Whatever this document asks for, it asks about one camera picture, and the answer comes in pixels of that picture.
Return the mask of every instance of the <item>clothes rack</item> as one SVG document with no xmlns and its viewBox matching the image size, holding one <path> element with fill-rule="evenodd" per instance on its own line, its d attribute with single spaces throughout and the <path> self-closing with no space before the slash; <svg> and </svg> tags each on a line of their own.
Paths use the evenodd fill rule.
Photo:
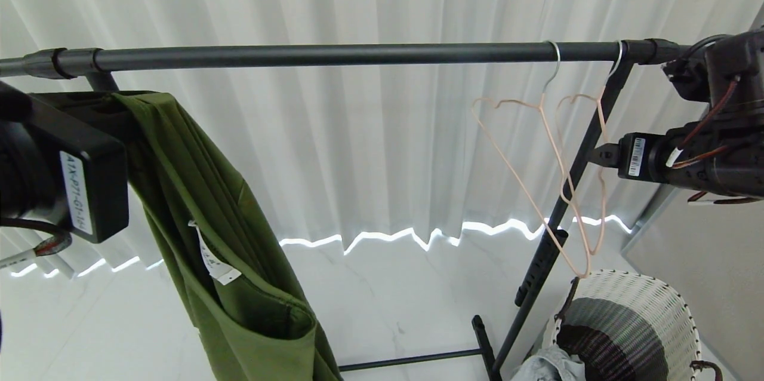
<svg viewBox="0 0 764 381">
<path fill-rule="evenodd" d="M 164 47 L 127 50 L 100 48 L 55 48 L 37 51 L 24 57 L 0 59 L 0 77 L 35 76 L 47 79 L 73 79 L 84 76 L 93 90 L 116 91 L 112 72 L 123 70 L 165 70 L 193 68 L 257 67 L 257 66 L 350 66 L 382 64 L 440 64 L 440 63 L 520 63 L 552 61 L 612 61 L 617 67 L 606 82 L 601 103 L 605 120 L 636 64 L 660 64 L 674 60 L 687 49 L 663 39 L 619 42 L 558 43 L 559 57 L 551 43 L 498 44 L 371 44 L 371 45 L 280 45 L 231 47 Z M 595 111 L 571 164 L 572 187 L 565 183 L 563 193 L 568 199 L 587 165 L 587 153 L 594 149 L 601 134 Z M 560 196 L 549 216 L 549 226 L 559 229 L 568 205 Z M 559 234 L 565 243 L 567 232 Z M 494 356 L 479 315 L 472 319 L 477 348 L 417 357 L 342 365 L 343 372 L 365 370 L 390 365 L 413 364 L 456 357 L 483 357 L 490 381 L 501 381 L 500 369 L 507 359 L 520 330 L 535 304 L 535 300 L 559 255 L 548 232 L 544 232 L 531 260 L 526 277 L 518 288 L 515 305 L 519 310 Z"/>
</svg>

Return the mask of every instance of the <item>light gray cloth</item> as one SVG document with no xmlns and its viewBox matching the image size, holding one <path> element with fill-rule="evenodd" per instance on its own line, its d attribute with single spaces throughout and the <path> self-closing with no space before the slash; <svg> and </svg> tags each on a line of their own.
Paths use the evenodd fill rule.
<svg viewBox="0 0 764 381">
<path fill-rule="evenodd" d="M 586 381 L 584 364 L 559 346 L 540 349 L 512 374 L 510 381 Z"/>
</svg>

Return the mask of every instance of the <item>laundry basket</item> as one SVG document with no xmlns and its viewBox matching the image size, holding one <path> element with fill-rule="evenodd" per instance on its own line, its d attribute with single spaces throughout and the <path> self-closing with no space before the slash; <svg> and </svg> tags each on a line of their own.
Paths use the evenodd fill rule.
<svg viewBox="0 0 764 381">
<path fill-rule="evenodd" d="M 587 381 L 695 380 L 704 367 L 698 329 L 684 299 L 658 279 L 600 270 L 573 280 L 549 319 L 543 346 L 577 354 Z"/>
</svg>

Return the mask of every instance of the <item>barcode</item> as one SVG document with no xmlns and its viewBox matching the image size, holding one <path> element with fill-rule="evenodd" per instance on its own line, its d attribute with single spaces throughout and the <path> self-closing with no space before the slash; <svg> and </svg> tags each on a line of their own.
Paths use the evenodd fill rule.
<svg viewBox="0 0 764 381">
<path fill-rule="evenodd" d="M 629 175 L 639 177 L 639 171 L 642 169 L 642 156 L 645 154 L 644 138 L 634 139 L 634 147 L 631 149 L 631 161 L 629 163 Z"/>
</svg>

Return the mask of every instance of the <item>green garment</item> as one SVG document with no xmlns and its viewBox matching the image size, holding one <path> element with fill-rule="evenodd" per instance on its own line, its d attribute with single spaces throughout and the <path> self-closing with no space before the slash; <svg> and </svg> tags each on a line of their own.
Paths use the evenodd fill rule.
<svg viewBox="0 0 764 381">
<path fill-rule="evenodd" d="M 326 335 L 243 177 L 172 95 L 113 96 L 143 130 L 144 138 L 128 146 L 130 182 L 215 377 L 341 379 Z M 226 285 L 213 279 L 200 239 L 223 267 L 241 275 Z"/>
</svg>

